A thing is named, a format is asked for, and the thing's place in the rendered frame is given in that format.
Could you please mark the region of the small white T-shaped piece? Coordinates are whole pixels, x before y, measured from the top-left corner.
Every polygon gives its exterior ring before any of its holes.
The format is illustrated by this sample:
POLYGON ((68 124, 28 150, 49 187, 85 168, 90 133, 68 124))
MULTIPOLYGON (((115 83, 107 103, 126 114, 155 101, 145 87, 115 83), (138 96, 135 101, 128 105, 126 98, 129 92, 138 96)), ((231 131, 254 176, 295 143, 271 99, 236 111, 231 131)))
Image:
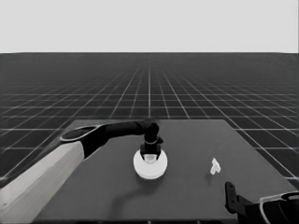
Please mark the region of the small white T-shaped piece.
POLYGON ((218 163, 218 161, 215 158, 213 158, 211 163, 212 163, 212 166, 210 168, 210 173, 212 175, 219 173, 221 171, 221 166, 218 163))

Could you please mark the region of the large thick white disc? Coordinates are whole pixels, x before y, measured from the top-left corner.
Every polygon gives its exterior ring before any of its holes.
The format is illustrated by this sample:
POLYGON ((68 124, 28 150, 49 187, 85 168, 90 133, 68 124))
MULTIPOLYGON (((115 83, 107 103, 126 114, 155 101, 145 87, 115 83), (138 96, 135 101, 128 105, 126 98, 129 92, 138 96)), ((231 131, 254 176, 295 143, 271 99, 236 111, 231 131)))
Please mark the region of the large thick white disc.
POLYGON ((168 165, 166 153, 161 150, 161 154, 157 157, 155 154, 141 155, 141 150, 138 150, 133 157, 133 165, 135 172, 142 178, 153 180, 161 177, 168 165))

